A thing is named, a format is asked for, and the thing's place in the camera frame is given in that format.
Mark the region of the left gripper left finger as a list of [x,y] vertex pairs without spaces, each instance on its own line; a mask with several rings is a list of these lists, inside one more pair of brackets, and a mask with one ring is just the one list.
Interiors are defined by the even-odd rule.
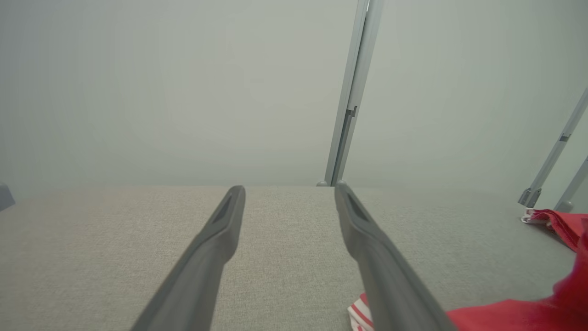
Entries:
[[133,331],[208,331],[225,264],[237,250],[246,191],[231,187],[139,315]]

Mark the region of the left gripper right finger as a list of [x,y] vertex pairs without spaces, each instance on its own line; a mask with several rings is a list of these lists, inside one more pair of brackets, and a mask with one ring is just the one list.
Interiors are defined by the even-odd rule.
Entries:
[[351,187],[338,183],[336,208],[357,262],[376,331],[455,331],[457,327]]

